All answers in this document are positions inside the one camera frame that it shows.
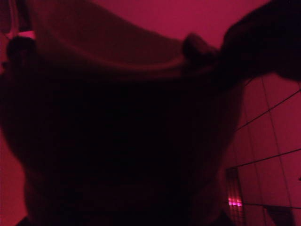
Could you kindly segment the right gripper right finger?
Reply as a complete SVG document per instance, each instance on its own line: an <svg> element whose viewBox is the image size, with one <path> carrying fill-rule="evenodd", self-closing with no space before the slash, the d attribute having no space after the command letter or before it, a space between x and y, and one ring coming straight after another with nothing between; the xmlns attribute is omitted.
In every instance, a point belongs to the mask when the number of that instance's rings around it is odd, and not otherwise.
<svg viewBox="0 0 301 226"><path fill-rule="evenodd" d="M222 209L219 188L203 188L190 200L189 226L232 226L234 223Z"/></svg>

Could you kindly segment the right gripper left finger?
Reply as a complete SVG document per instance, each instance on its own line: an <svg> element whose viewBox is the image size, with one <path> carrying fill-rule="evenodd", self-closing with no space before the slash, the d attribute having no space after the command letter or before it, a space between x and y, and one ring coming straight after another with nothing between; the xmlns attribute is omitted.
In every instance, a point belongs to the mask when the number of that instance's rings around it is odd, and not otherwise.
<svg viewBox="0 0 301 226"><path fill-rule="evenodd" d="M32 188L24 189L27 215L16 226L60 226L60 208L50 198Z"/></svg>

